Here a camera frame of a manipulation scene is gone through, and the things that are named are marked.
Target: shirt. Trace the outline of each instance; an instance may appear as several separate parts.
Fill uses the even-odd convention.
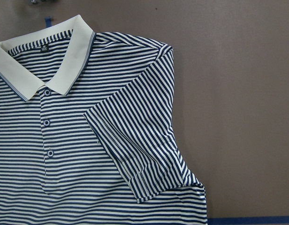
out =
[[[206,224],[173,47],[80,15],[0,42],[0,225]]]

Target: striped sleeve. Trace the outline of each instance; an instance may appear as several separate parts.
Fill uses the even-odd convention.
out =
[[[169,45],[160,48],[137,78],[83,114],[138,203],[168,189],[202,186],[173,133],[173,51]]]

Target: button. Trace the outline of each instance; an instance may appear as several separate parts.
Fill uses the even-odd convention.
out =
[[[49,120],[44,120],[43,121],[43,125],[45,125],[46,127],[50,125],[50,121]]]
[[[54,155],[53,150],[47,151],[47,156],[48,156],[48,157],[52,157],[53,155]]]
[[[51,95],[51,90],[45,89],[45,96],[50,96]]]

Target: brown surface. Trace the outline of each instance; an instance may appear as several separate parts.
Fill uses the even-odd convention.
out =
[[[173,126],[209,217],[289,216],[289,0],[0,0],[0,41],[77,14],[174,47]]]

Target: sleeve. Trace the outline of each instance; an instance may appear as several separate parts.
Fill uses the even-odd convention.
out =
[[[174,49],[83,116],[113,159],[137,203],[162,191],[202,184],[187,168],[172,128]]]

